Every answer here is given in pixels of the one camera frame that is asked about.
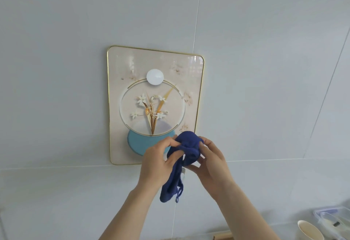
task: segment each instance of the white flower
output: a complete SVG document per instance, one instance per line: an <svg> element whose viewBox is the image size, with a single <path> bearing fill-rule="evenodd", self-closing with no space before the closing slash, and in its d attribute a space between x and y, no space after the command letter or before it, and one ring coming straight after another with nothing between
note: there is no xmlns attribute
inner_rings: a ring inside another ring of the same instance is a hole
<svg viewBox="0 0 350 240"><path fill-rule="evenodd" d="M132 119L137 117L139 114L137 113L137 110L134 113L131 113L130 116L132 116Z"/></svg>
<svg viewBox="0 0 350 240"><path fill-rule="evenodd" d="M145 101L146 101L146 96L145 96L145 94L142 94L141 96L139 96L138 99L139 99L139 100L137 101L138 104L141 105L141 106L145 106L145 105L143 104L143 103L145 103Z"/></svg>
<svg viewBox="0 0 350 240"><path fill-rule="evenodd" d="M163 112L160 112L160 113L157 113L157 114L155 115L155 117L157 118L157 120L158 120L158 119L162 119L162 118L165 117L165 114L164 114Z"/></svg>
<svg viewBox="0 0 350 240"><path fill-rule="evenodd" d="M165 100L164 97L162 97L162 96L160 96L160 95L158 95L157 97L159 98L159 101L164 101L164 102L166 102L166 100Z"/></svg>

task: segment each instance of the finger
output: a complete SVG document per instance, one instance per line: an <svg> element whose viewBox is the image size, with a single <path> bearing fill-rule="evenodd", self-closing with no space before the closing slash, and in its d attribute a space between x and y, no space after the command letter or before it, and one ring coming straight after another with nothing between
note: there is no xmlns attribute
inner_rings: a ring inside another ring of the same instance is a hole
<svg viewBox="0 0 350 240"><path fill-rule="evenodd" d="M187 165L187 166L184 166L185 168L187 168L188 170L191 170L192 172L194 173L198 173L198 170L199 170L199 167L193 165L193 164L190 164L190 165Z"/></svg>
<svg viewBox="0 0 350 240"><path fill-rule="evenodd" d="M204 144L201 141L199 142L199 150L201 151L201 154L203 154L205 158L210 157L213 153L211 150L209 150L208 147L204 146Z"/></svg>
<svg viewBox="0 0 350 240"><path fill-rule="evenodd" d="M199 162L200 164L204 163L204 158L202 156L199 156L197 162Z"/></svg>
<svg viewBox="0 0 350 240"><path fill-rule="evenodd" d="M170 155L170 157L167 159L165 163L173 167L176 161L180 159L183 155L184 155L183 151L181 150L175 151L172 155Z"/></svg>
<svg viewBox="0 0 350 240"><path fill-rule="evenodd" d="M210 140L205 137L200 137L203 141L204 144L207 145L207 147L215 153L221 160L225 160L224 155L222 154L221 150L217 148L217 146Z"/></svg>
<svg viewBox="0 0 350 240"><path fill-rule="evenodd" d="M172 139L171 137L166 137L164 138L163 140L160 140L156 146L160 149L165 149L167 148L168 146L173 146L173 147L176 147L176 146L179 146L180 143L177 142L176 140Z"/></svg>

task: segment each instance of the white wall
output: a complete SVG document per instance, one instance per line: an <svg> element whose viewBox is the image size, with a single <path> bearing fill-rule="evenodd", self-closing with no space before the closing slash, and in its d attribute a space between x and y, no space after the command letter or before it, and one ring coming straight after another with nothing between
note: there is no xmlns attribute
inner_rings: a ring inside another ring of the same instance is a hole
<svg viewBox="0 0 350 240"><path fill-rule="evenodd" d="M136 184L139 166L109 162L112 44L204 56L197 133L270 224L350 198L350 0L0 0L0 14L9 240L97 239ZM142 239L223 229L186 172Z"/></svg>

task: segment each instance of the hand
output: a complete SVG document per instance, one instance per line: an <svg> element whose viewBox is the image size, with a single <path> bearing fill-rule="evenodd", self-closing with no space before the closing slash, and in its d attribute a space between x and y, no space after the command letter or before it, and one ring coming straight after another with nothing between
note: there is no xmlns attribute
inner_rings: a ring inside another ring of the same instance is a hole
<svg viewBox="0 0 350 240"><path fill-rule="evenodd" d="M157 192L168 181L174 164L184 154L183 151L179 150L174 152L166 161L163 159L165 148L180 145L179 142L174 140L176 137L177 135L173 138L166 137L146 150L142 159L138 187L147 187Z"/></svg>
<svg viewBox="0 0 350 240"><path fill-rule="evenodd" d="M199 143L199 149L204 156L199 157L200 167L188 165L186 168L195 172L199 177L203 187L208 191L210 196L217 201L219 193L226 185L234 182L229 167L222 152L215 144L207 138L200 137L202 142Z"/></svg>

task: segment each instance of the plastic container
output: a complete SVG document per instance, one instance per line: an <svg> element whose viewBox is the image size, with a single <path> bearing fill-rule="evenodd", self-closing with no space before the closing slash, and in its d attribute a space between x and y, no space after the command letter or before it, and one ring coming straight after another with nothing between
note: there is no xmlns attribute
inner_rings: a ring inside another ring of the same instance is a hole
<svg viewBox="0 0 350 240"><path fill-rule="evenodd" d="M350 240L350 210L343 206L314 211L321 232L328 238Z"/></svg>

